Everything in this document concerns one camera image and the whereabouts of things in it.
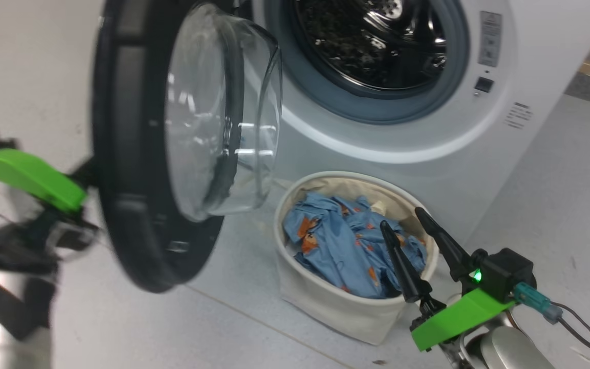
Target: white floor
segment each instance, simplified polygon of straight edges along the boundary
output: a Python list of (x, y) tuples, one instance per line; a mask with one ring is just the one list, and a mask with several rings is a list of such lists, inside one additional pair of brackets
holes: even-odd
[[(61, 170), (89, 152), (88, 66), (100, 4), (0, 0), (0, 132)], [(56, 368), (448, 367), (439, 350), (416, 352), (408, 332), (415, 309), (374, 347), (282, 301), (268, 231), (277, 198), (228, 217), (204, 272), (166, 295), (133, 287), (105, 242), (68, 264), (54, 310)], [(536, 263), (541, 291), (590, 323), (590, 103), (560, 101), (467, 245), (476, 247), (521, 252)], [(439, 298), (450, 293), (443, 270), (433, 280)], [(557, 367), (588, 367), (560, 327), (526, 308), (516, 314)]]

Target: warning label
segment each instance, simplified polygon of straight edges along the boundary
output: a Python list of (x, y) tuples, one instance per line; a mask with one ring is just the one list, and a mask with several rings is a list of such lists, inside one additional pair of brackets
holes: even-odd
[(485, 66), (498, 66), (500, 41), (502, 36), (502, 15), (482, 12), (482, 42), (479, 50), (479, 63)]
[(526, 124), (532, 120), (533, 115), (532, 108), (519, 102), (515, 102), (513, 103), (513, 107), (511, 107), (510, 111), (507, 113), (507, 117), (504, 119), (504, 124), (516, 129), (523, 129)]

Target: black cable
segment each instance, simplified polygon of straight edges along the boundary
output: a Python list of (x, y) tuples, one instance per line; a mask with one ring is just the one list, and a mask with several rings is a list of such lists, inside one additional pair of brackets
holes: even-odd
[(581, 343), (583, 343), (583, 345), (590, 348), (590, 342), (588, 342), (585, 338), (580, 336), (580, 334), (578, 332), (576, 332), (576, 330), (573, 329), (573, 327), (571, 327), (568, 323), (566, 323), (566, 320), (564, 320), (564, 318), (559, 318), (559, 319), (557, 319), (557, 321), (560, 322), (561, 325), (563, 325), (564, 328), (567, 329), (575, 338), (577, 338), (578, 341), (580, 341)]
[(567, 312), (571, 313), (573, 317), (575, 317), (588, 330), (588, 333), (590, 333), (590, 326), (588, 326), (588, 324), (586, 324), (586, 322), (578, 315), (578, 313), (575, 313), (573, 309), (562, 303), (555, 303), (554, 301), (550, 301), (550, 303), (554, 306), (559, 306), (560, 308), (567, 310)]

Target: robotic arm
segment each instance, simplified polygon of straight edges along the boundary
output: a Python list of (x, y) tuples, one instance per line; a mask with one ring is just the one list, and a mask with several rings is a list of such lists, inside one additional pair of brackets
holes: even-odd
[[(14, 196), (21, 220), (0, 227), (0, 369), (50, 368), (58, 250), (84, 252), (96, 239), (98, 229), (83, 219), (82, 208), (96, 176), (91, 159), (63, 175), (14, 147), (12, 141), (0, 141), (0, 182), (31, 194), (39, 206), (37, 212), (21, 212)], [(433, 299), (431, 285), (416, 273), (393, 230), (387, 222), (381, 224), (403, 296), (408, 303), (419, 301), (421, 317), (410, 329), (420, 351), (438, 346), (453, 369), (552, 369), (511, 316), (521, 303), (550, 323), (566, 326), (590, 348), (562, 319), (567, 306), (536, 291), (531, 261), (510, 249), (468, 255), (425, 210), (417, 208), (416, 215), (462, 287), (461, 299), (451, 306)]]

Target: blue fabric with orange print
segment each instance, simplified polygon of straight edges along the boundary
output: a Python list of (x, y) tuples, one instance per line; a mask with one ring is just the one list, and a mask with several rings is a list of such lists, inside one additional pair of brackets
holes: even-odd
[(283, 227), (302, 251), (295, 259), (306, 269), (356, 296), (393, 297), (400, 286), (379, 229), (386, 220), (398, 234), (414, 268), (425, 268), (427, 250), (392, 219), (370, 211), (365, 196), (356, 201), (309, 192), (286, 215)]

